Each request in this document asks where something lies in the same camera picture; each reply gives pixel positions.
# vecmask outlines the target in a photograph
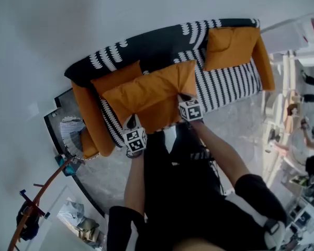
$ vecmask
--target wrist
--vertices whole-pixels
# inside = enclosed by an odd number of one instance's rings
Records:
[[[131,152],[129,149],[127,149],[127,154],[126,154],[126,156],[128,157],[128,158],[131,158],[131,159],[135,159],[135,158],[138,158],[138,157],[141,157],[141,156],[143,156],[142,154],[144,153],[144,150],[142,150],[142,151],[138,151],[138,152]]]
[[[136,154],[135,157],[133,157],[133,160],[142,160],[142,158],[144,157],[144,151],[140,151],[139,153]]]
[[[199,129],[202,126],[205,126],[202,120],[195,120],[189,122],[194,129]]]

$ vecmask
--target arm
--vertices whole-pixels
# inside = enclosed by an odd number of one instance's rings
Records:
[[[288,152],[289,152],[289,147],[288,146],[285,146],[285,145],[282,145],[278,142],[275,142],[275,147],[277,149],[277,151],[279,152],[280,155],[282,156],[287,156],[288,155]]]
[[[312,140],[310,140],[308,134],[307,134],[307,131],[306,129],[303,129],[302,130],[303,133],[304,133],[304,141],[305,141],[305,144],[308,148],[310,149],[313,149],[314,150],[314,142]]]
[[[191,125],[208,147],[215,161],[230,180],[233,187],[237,180],[246,174],[250,174],[242,158],[227,142],[211,132],[202,122],[193,121]]]
[[[125,189],[125,207],[137,211],[144,216],[144,155],[131,160],[130,172]]]

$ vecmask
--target sofa backrest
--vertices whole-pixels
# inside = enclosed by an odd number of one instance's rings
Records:
[[[140,60],[144,72],[153,72],[172,65],[179,52],[206,47],[208,29],[214,27],[259,27],[257,19],[212,19],[187,22],[142,33],[101,49],[72,64],[65,76],[82,87]]]

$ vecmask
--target black shorts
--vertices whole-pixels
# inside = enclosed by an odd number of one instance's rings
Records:
[[[132,209],[110,208],[107,250],[171,251],[174,244],[188,238],[203,238],[225,250],[267,250],[263,228],[249,214],[214,192],[197,195],[190,187],[196,186],[195,181],[188,179],[187,183],[190,190],[185,198],[174,195],[183,204],[174,205],[175,200],[160,197],[161,214],[147,223]],[[261,177],[242,176],[235,191],[258,213],[286,224],[284,208]]]
[[[186,198],[195,200],[196,197],[209,197],[212,193],[221,195],[220,181],[210,167],[213,159],[200,159],[204,157],[206,148],[195,131],[187,123],[182,123],[176,126],[176,135],[170,153],[165,147],[163,131],[148,135],[144,152],[144,182],[145,213],[150,220],[165,215],[167,205],[181,208]]]

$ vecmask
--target orange cushion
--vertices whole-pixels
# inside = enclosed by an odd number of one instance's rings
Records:
[[[259,36],[260,29],[253,27],[209,29],[204,71],[250,62]]]
[[[100,95],[100,98],[103,98],[102,94],[104,92],[111,90],[123,83],[134,80],[139,76],[142,76],[142,71],[140,67],[140,61],[137,61],[98,79],[91,80],[91,82]]]
[[[136,113],[148,134],[180,121],[178,93],[196,96],[196,61],[173,64],[105,93],[120,123]]]
[[[88,159],[88,158],[92,157],[93,155],[96,155],[99,152],[97,150],[87,128],[81,132],[80,140],[81,140],[82,146],[83,146],[84,159]]]
[[[109,156],[115,144],[107,130],[98,102],[91,91],[72,82],[74,96],[89,134],[102,156]]]

